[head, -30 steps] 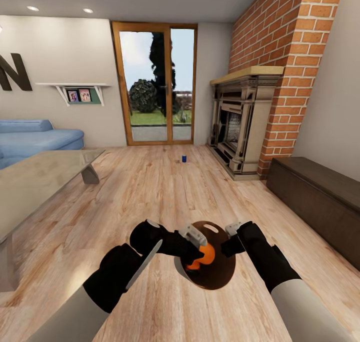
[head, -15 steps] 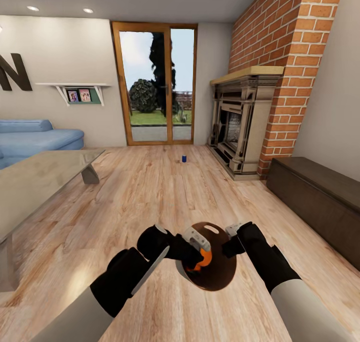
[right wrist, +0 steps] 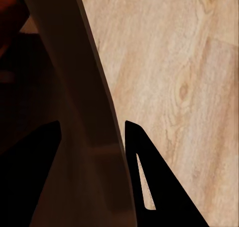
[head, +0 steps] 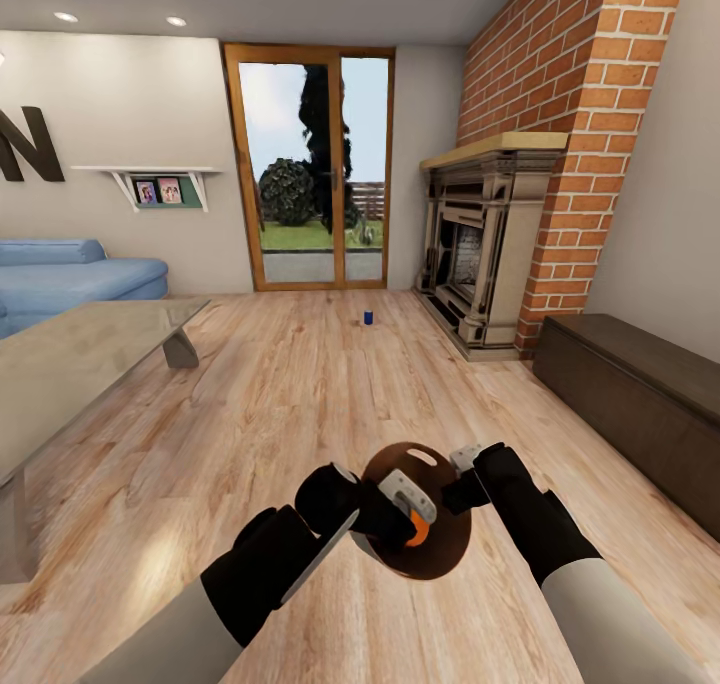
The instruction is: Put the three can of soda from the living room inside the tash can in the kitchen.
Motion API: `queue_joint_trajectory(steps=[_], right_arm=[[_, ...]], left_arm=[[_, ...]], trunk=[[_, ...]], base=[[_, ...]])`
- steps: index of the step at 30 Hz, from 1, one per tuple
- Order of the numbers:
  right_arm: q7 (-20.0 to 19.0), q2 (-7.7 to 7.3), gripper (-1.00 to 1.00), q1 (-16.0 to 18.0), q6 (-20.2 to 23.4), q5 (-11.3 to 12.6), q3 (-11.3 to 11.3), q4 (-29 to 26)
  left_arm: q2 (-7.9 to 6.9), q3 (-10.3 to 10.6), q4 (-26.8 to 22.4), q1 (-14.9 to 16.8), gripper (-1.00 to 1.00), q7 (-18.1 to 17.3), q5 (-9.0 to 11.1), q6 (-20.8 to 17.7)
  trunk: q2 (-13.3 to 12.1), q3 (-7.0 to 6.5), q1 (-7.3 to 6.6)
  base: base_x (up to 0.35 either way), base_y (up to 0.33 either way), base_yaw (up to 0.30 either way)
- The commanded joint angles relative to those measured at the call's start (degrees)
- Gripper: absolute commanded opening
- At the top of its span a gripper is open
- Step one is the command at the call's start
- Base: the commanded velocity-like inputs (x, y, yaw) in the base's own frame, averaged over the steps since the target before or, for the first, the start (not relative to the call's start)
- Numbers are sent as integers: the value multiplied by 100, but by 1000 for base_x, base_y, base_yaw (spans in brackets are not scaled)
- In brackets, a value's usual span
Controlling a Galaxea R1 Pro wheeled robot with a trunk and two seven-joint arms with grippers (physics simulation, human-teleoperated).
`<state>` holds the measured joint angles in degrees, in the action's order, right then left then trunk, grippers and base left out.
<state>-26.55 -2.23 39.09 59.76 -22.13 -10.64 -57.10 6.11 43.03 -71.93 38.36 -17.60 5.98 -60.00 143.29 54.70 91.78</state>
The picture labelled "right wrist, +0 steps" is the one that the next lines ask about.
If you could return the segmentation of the trash can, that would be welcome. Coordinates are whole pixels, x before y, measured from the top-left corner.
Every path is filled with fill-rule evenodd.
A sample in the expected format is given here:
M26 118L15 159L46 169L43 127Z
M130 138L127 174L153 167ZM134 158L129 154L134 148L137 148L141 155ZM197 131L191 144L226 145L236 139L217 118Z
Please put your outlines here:
M0 58L0 154L58 120L61 141L29 227L137 227L117 114L82 0L25 0Z

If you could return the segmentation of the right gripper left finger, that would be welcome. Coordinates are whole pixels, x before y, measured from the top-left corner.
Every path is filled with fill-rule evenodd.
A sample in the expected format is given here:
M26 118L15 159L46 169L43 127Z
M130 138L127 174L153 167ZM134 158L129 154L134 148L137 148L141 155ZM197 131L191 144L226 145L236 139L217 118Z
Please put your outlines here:
M56 120L0 154L0 227L29 227L61 138Z

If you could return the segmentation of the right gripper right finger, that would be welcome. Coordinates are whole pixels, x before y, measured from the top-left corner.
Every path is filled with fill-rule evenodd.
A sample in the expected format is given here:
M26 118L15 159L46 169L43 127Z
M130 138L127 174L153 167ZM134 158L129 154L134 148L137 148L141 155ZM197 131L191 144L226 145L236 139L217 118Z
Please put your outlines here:
M130 170L137 227L209 227L143 128L125 122L125 154ZM137 155L156 210L144 206Z

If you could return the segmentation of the can of soda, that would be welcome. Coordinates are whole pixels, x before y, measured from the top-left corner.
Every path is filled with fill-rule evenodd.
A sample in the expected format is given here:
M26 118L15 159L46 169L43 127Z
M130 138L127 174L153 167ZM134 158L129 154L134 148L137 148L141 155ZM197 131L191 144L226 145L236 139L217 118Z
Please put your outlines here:
M29 17L25 0L0 0L0 58Z

